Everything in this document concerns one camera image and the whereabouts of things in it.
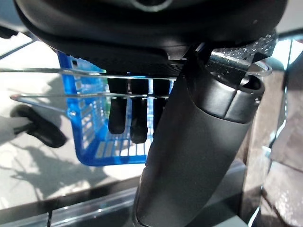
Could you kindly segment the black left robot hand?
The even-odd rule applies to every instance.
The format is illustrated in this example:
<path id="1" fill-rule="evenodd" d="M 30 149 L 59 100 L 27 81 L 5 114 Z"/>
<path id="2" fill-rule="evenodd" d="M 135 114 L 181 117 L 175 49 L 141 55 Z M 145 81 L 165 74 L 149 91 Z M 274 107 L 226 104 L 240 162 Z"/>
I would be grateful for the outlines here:
<path id="1" fill-rule="evenodd" d="M 50 47 L 110 75 L 109 129 L 147 137 L 149 78 L 175 77 L 133 209 L 138 227 L 185 227 L 234 160 L 264 94 L 250 65 L 272 54 L 285 0 L 17 0 L 25 26 Z"/>

